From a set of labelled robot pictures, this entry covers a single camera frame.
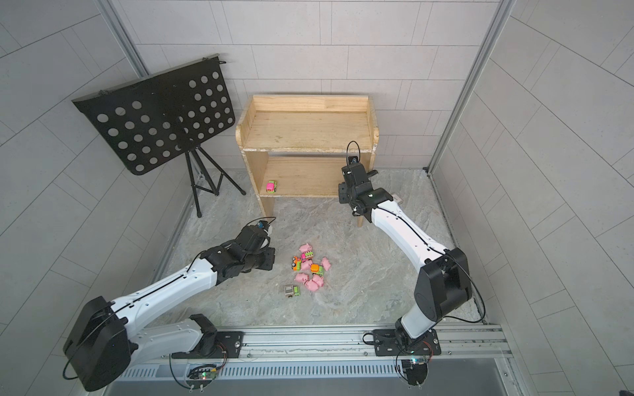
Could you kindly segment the pink green toy car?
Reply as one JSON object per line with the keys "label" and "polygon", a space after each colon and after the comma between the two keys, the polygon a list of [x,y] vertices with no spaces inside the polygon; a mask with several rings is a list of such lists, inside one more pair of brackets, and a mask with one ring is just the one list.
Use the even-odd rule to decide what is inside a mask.
{"label": "pink green toy car", "polygon": [[277,182],[275,180],[270,180],[266,184],[266,193],[274,194],[277,191]]}

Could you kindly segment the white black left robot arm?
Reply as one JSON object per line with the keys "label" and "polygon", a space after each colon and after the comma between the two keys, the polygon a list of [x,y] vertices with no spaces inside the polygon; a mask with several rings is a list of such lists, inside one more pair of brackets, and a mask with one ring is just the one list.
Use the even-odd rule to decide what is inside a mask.
{"label": "white black left robot arm", "polygon": [[252,270],[270,271],[275,262],[265,217],[244,226],[235,239],[200,252],[183,269],[144,289],[106,300],[96,297],[82,308],[63,351],[87,392],[114,382],[129,366],[160,356],[221,358],[239,356],[240,343],[225,341],[203,314],[169,325],[148,325],[203,291]]}

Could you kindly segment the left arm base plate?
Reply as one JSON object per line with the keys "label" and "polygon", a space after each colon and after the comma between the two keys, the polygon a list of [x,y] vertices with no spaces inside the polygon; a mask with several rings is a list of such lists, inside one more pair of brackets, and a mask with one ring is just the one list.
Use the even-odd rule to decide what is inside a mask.
{"label": "left arm base plate", "polygon": [[238,358],[244,341],[244,332],[219,332],[214,336],[204,335],[189,352],[177,352],[173,359],[234,359]]}

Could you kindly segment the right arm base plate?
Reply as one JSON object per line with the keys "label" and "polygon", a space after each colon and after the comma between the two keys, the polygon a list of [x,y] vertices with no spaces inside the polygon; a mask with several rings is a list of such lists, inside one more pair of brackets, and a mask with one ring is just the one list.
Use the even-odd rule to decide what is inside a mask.
{"label": "right arm base plate", "polygon": [[439,338],[434,329],[424,332],[418,338],[411,338],[402,329],[375,329],[370,332],[369,342],[377,356],[429,356],[442,354]]}

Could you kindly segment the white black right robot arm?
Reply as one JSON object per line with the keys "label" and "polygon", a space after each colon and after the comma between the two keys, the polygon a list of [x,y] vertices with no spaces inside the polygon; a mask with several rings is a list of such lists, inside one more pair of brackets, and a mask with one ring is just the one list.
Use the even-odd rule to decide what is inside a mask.
{"label": "white black right robot arm", "polygon": [[361,163],[344,166],[338,199],[350,205],[354,216],[364,217],[390,237],[416,270],[415,304],[396,322],[396,334],[406,345],[424,336],[480,291],[472,281],[466,254],[459,248],[444,247],[422,231],[390,193],[372,186],[370,177],[375,174],[368,173]]}

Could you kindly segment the orange green mixer truck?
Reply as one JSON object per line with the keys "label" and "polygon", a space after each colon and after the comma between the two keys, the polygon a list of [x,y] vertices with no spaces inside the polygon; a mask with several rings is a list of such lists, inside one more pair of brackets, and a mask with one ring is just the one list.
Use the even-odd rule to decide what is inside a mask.
{"label": "orange green mixer truck", "polygon": [[311,264],[310,265],[310,273],[317,275],[319,277],[323,277],[325,273],[325,269],[320,264]]}

